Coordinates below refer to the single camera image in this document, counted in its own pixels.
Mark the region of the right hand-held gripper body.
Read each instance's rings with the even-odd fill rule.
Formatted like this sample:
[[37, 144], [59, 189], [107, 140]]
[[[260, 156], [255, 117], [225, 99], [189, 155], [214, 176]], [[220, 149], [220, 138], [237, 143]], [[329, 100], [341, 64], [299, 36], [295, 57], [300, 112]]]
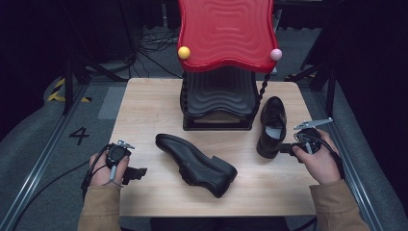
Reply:
[[296, 133], [293, 135], [296, 144], [308, 154], [315, 154], [320, 147], [326, 146], [327, 143], [321, 138], [317, 127], [333, 121], [332, 117], [326, 119], [303, 121], [294, 127]]

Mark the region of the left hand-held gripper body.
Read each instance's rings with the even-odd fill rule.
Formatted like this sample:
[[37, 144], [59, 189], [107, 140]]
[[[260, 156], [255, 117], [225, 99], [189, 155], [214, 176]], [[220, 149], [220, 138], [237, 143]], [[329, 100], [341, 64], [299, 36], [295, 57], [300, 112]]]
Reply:
[[124, 157], [129, 157], [132, 154], [131, 149], [134, 149], [134, 146], [123, 140], [119, 140], [117, 143], [110, 143], [106, 158], [107, 167], [117, 167]]

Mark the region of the black leather shoe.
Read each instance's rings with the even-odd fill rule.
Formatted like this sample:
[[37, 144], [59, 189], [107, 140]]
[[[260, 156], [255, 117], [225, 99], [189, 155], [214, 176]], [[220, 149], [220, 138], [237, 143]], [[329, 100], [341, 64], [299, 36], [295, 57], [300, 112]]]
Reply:
[[236, 168], [226, 161], [217, 156], [207, 157], [182, 138], [158, 134], [155, 143], [175, 161], [188, 185], [204, 188], [215, 198], [221, 198], [238, 175]]
[[262, 157], [274, 159], [287, 133], [286, 111], [279, 97], [272, 96], [266, 102], [260, 120], [262, 128], [256, 150]]

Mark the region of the red and black shoe rack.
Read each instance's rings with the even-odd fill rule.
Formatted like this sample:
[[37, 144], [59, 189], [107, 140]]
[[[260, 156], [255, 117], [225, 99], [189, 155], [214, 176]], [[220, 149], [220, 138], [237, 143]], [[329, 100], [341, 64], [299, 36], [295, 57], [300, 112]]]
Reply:
[[274, 0], [178, 0], [180, 107], [186, 130], [249, 130], [265, 78], [281, 59], [273, 30]]

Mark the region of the person's left hand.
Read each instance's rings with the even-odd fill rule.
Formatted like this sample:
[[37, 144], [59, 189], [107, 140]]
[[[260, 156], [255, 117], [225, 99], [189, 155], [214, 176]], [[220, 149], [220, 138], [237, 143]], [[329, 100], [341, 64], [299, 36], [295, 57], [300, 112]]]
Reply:
[[122, 178], [126, 168], [129, 165], [130, 158], [125, 156], [115, 169], [115, 177], [111, 178], [111, 169], [106, 167], [107, 151], [101, 155], [94, 154], [89, 159], [89, 165], [94, 166], [92, 178], [90, 180], [91, 186], [122, 186]]

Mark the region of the person's right hand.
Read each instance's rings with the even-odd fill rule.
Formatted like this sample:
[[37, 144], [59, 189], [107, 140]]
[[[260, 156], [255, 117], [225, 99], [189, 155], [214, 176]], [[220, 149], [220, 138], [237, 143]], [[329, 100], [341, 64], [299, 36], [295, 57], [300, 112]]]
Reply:
[[342, 179], [330, 150], [325, 146], [322, 146], [315, 154], [308, 154], [298, 146], [293, 147], [293, 152], [321, 185], [328, 185]]

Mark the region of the grey metal floor rail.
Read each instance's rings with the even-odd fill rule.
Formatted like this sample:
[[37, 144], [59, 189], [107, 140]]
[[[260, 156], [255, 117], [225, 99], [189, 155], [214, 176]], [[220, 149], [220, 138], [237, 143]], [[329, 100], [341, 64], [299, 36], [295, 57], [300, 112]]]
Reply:
[[88, 86], [80, 85], [73, 94], [70, 109], [65, 115], [59, 117], [50, 138], [42, 149], [33, 168], [24, 179], [23, 185], [14, 199], [11, 208], [0, 223], [0, 231], [14, 231], [23, 214], [29, 208], [30, 201], [33, 200], [34, 191], [55, 153], [57, 143], [61, 139], [62, 133], [69, 122], [73, 111], [79, 105], [87, 90]]
[[378, 193], [374, 184], [382, 177], [369, 145], [347, 102], [335, 99], [334, 121], [320, 128], [326, 131], [339, 149], [344, 164], [345, 179], [357, 200], [360, 212], [371, 231], [384, 231], [377, 209]]

